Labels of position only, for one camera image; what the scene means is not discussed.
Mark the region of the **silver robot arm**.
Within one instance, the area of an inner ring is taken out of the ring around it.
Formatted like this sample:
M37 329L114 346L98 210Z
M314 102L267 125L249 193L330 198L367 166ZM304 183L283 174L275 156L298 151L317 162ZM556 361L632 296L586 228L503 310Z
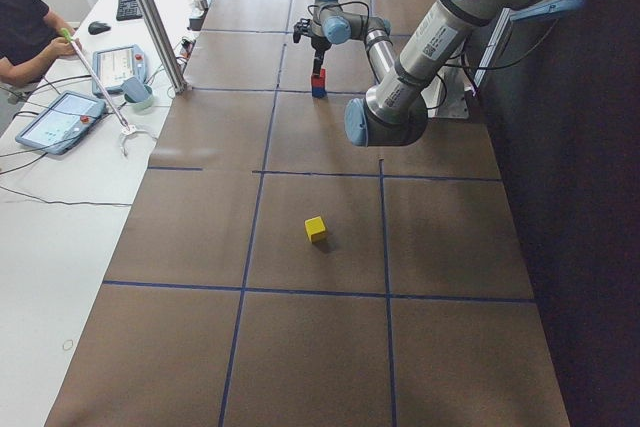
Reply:
M376 85L351 100L344 114L346 136L360 147L406 146L428 123L422 93L469 33L489 24L503 9L532 16L557 17L585 0L435 0L400 53L393 50L388 21L344 10L339 0L314 0L311 16L294 27L315 50L313 74L322 71L324 54L349 40L363 43Z

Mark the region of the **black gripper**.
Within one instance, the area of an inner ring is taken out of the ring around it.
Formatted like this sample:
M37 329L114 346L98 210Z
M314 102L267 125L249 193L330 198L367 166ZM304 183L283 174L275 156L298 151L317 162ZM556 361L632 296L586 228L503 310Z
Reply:
M312 75L319 77L321 74L322 63L324 62L325 53L331 48L331 42L324 36L322 26L317 22L311 25L311 46L314 49L314 61Z

